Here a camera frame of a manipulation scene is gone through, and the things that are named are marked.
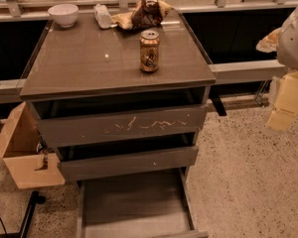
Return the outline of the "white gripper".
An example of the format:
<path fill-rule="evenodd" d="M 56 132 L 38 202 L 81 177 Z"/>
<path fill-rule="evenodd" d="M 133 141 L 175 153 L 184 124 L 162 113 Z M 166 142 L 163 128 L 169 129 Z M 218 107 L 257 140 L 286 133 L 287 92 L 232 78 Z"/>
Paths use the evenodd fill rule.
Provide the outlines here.
<path fill-rule="evenodd" d="M 277 49 L 277 60 L 291 68 L 298 69 L 298 6 L 277 28 L 260 40 L 256 49 L 272 53 Z M 270 87 L 272 110 L 266 127 L 277 132 L 287 130 L 298 116 L 298 70 L 272 81 Z"/>

